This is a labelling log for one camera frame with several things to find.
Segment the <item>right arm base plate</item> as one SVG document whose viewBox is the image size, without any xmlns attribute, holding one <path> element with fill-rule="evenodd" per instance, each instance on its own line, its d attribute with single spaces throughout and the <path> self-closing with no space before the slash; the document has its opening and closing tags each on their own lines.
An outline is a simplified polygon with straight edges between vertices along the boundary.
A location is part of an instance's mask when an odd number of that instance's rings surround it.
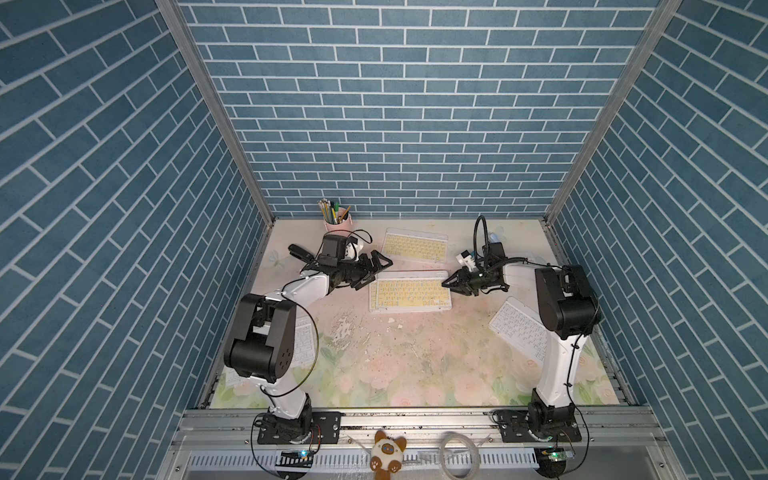
<svg viewBox="0 0 768 480">
<path fill-rule="evenodd" d="M 489 417 L 504 443 L 551 443 L 555 440 L 577 443 L 582 440 L 574 408 L 555 408 L 545 413 L 497 409 L 492 410 Z"/>
</svg>

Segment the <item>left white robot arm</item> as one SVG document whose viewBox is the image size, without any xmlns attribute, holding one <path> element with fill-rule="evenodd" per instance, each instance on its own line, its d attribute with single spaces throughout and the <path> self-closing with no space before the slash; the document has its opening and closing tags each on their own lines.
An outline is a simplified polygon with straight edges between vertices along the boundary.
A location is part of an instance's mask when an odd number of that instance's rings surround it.
<svg viewBox="0 0 768 480">
<path fill-rule="evenodd" d="M 393 261 L 377 250 L 353 259 L 341 251 L 329 260 L 295 244 L 289 246 L 289 252 L 305 262 L 308 270 L 273 292 L 241 298 L 223 344 L 223 361 L 237 375 L 257 380 L 270 400 L 271 415 L 297 421 L 311 414 L 309 396 L 289 373 L 297 314 L 307 314 L 309 305 L 340 287 L 359 290 L 372 283 Z"/>
</svg>

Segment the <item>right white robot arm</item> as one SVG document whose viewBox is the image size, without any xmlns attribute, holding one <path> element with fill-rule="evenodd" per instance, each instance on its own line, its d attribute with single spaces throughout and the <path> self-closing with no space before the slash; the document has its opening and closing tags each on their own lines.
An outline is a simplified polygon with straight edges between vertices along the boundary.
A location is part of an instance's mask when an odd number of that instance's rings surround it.
<svg viewBox="0 0 768 480">
<path fill-rule="evenodd" d="M 526 417 L 531 436 L 548 441 L 575 425 L 572 387 L 579 356 L 601 321 L 594 291 L 579 265 L 535 265 L 538 318 L 548 331 L 541 378 Z"/>
</svg>

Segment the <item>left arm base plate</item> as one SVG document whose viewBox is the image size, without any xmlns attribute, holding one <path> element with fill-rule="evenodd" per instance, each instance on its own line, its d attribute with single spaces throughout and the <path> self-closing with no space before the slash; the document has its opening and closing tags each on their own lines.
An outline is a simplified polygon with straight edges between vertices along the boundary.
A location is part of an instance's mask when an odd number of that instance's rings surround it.
<svg viewBox="0 0 768 480">
<path fill-rule="evenodd" d="M 342 413 L 339 411 L 313 411 L 301 413 L 298 419 L 284 419 L 272 413 L 255 418 L 255 432 L 259 445 L 289 445 L 306 443 L 314 434 L 314 442 L 337 444 Z"/>
</svg>

